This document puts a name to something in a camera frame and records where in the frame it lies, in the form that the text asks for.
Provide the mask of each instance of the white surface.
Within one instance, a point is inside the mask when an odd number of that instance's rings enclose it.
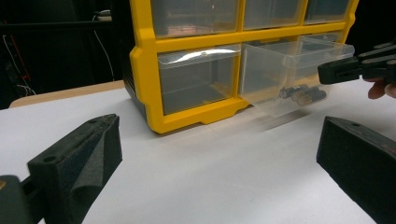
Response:
[[[120,116],[123,162],[88,223],[374,223],[316,163],[326,115],[396,139],[396,100],[367,99],[370,84],[333,86],[328,100],[280,118],[255,107],[230,119],[153,133],[126,90],[0,111],[0,175],[88,119]]]

